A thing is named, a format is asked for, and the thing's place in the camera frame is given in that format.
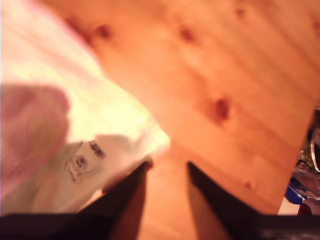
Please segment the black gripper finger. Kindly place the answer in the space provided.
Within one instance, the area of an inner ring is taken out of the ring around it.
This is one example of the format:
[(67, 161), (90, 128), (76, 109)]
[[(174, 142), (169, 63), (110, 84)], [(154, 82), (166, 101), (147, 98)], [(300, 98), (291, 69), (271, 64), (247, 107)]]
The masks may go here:
[(146, 198), (148, 170), (144, 161), (106, 194), (80, 211), (81, 240), (136, 240)]
[(259, 212), (187, 163), (188, 198), (200, 240), (256, 240)]

